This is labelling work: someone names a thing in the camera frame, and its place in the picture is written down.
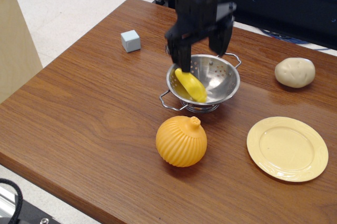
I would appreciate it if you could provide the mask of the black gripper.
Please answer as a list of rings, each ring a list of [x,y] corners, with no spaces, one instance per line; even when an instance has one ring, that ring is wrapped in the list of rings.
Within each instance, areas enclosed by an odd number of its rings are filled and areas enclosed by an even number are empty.
[[[191,67],[191,45],[209,39],[209,48],[223,56],[229,46],[236,3],[232,0],[175,0],[176,23],[166,32],[166,50],[182,72]]]

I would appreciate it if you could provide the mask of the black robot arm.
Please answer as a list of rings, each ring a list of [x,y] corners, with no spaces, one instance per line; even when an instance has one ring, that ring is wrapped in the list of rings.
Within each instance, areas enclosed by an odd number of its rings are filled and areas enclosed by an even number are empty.
[[[188,73],[192,45],[205,38],[209,48],[223,56],[232,36],[235,9],[232,0],[175,0],[177,20],[165,34],[173,63]]]

